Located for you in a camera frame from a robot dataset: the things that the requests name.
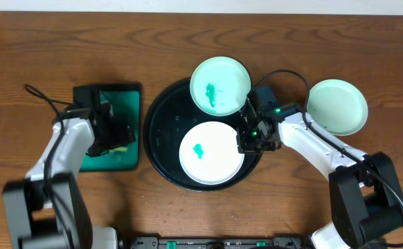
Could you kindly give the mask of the green yellow sponge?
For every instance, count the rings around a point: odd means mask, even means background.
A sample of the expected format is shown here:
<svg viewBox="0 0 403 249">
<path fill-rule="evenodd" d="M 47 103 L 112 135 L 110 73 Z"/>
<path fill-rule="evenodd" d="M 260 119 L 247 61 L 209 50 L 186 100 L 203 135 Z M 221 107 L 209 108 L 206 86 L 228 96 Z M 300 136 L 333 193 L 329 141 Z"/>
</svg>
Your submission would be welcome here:
<svg viewBox="0 0 403 249">
<path fill-rule="evenodd" d="M 127 147 L 117 147 L 117 148 L 114 148 L 114 149 L 110 149 L 109 151 L 110 151 L 111 153 L 114 153 L 114 152 L 122 152 L 122 153 L 125 153 L 125 152 L 127 152 L 127 150 L 128 150 Z"/>
</svg>

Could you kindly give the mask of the white stained plate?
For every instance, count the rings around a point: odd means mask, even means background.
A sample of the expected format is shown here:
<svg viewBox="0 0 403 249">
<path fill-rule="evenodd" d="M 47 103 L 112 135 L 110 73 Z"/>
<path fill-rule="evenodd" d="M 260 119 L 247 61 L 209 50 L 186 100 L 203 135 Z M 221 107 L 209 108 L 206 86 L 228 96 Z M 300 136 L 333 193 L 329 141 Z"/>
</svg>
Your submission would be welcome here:
<svg viewBox="0 0 403 249">
<path fill-rule="evenodd" d="M 237 132 L 223 122 L 203 122 L 193 127 L 179 146 L 179 162 L 189 178 L 203 185 L 231 180 L 241 169 Z"/>
</svg>

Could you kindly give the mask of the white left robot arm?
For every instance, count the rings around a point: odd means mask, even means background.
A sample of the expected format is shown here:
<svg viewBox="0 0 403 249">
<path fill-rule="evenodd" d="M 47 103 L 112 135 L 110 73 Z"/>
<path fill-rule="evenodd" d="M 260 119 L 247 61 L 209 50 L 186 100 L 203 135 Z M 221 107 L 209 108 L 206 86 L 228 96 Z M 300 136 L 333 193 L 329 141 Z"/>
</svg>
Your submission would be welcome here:
<svg viewBox="0 0 403 249">
<path fill-rule="evenodd" d="M 130 116 L 108 101 L 55 111 L 53 134 L 26 176 L 2 197 L 13 248 L 128 248 L 113 227 L 93 225 L 77 176 L 86 155 L 135 139 Z"/>
</svg>

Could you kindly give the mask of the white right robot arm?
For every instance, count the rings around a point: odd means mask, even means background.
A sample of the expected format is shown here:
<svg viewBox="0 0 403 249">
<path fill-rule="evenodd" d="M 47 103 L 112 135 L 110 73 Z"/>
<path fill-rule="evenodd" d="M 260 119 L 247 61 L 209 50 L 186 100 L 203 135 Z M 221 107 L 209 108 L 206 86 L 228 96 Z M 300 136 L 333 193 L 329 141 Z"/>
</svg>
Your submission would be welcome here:
<svg viewBox="0 0 403 249">
<path fill-rule="evenodd" d="M 386 154 L 368 155 L 346 145 L 297 104 L 247 99 L 240 114 L 247 125 L 237 134 L 240 153 L 284 145 L 327 178 L 332 220 L 311 235 L 315 248 L 403 248 L 403 192 Z"/>
</svg>

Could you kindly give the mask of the green rectangular water tray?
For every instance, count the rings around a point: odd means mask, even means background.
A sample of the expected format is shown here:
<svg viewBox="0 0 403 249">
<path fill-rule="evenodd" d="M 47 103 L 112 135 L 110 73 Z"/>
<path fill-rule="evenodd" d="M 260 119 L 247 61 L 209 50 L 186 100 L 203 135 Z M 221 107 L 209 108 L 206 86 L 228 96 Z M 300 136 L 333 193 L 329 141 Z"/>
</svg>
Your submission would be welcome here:
<svg viewBox="0 0 403 249">
<path fill-rule="evenodd" d="M 141 85 L 133 84 L 90 84 L 100 91 L 100 103 L 110 102 L 113 113 L 125 113 L 134 130 L 136 141 L 127 145 L 127 152 L 109 151 L 108 154 L 90 157 L 85 155 L 82 172 L 110 172 L 133 170 L 138 165 L 140 147 Z"/>
</svg>

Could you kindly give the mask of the round black tray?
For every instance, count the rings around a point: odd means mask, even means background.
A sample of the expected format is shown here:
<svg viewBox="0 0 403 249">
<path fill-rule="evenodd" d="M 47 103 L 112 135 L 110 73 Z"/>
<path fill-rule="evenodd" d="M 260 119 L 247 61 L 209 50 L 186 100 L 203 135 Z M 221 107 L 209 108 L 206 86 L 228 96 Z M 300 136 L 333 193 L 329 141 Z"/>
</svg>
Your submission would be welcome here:
<svg viewBox="0 0 403 249">
<path fill-rule="evenodd" d="M 179 162 L 181 141 L 194 126 L 209 121 L 223 122 L 234 129 L 246 127 L 239 113 L 217 117 L 200 110 L 191 98 L 189 78 L 175 82 L 158 95 L 145 117 L 143 144 L 151 164 L 162 177 L 187 190 L 213 192 L 234 186 L 254 170 L 260 154 L 245 154 L 238 173 L 225 183 L 201 184 L 184 172 Z"/>
</svg>

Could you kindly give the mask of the mint green stained plate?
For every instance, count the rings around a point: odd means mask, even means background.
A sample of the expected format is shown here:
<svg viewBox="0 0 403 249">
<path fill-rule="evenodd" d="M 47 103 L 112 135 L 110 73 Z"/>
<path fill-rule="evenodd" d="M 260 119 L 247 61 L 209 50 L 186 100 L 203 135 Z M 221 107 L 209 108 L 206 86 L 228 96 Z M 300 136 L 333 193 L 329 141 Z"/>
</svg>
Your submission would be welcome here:
<svg viewBox="0 0 403 249">
<path fill-rule="evenodd" d="M 251 78 L 239 61 L 212 57 L 190 78 L 190 95 L 196 106 L 212 116 L 228 116 L 241 109 L 251 90 Z"/>
</svg>

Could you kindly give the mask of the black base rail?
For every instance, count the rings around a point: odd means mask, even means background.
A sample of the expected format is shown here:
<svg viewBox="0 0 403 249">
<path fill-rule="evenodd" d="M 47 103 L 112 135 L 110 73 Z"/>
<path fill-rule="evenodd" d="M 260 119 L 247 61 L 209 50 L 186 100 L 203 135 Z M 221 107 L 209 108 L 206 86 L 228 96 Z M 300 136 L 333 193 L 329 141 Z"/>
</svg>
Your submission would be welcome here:
<svg viewBox="0 0 403 249">
<path fill-rule="evenodd" d="M 306 249 L 314 246 L 302 237 L 274 238 L 157 238 L 137 237 L 127 242 L 129 249 Z"/>
</svg>

